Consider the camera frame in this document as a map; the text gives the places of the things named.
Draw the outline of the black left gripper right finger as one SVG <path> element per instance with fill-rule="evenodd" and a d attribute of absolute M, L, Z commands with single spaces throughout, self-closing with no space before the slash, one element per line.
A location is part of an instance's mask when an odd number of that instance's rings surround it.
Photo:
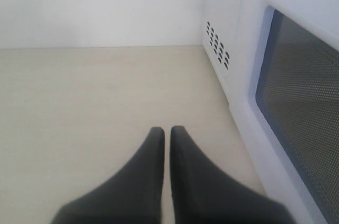
<path fill-rule="evenodd" d="M 171 129 L 169 167 L 176 223 L 295 223 L 285 206 L 223 172 L 184 126 Z"/>

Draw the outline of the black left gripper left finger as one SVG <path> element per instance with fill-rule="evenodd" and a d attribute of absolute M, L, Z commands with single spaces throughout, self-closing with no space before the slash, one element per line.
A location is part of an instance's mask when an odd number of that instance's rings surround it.
<path fill-rule="evenodd" d="M 52 223 L 161 223 L 165 133 L 152 127 L 111 178 L 63 205 Z"/>

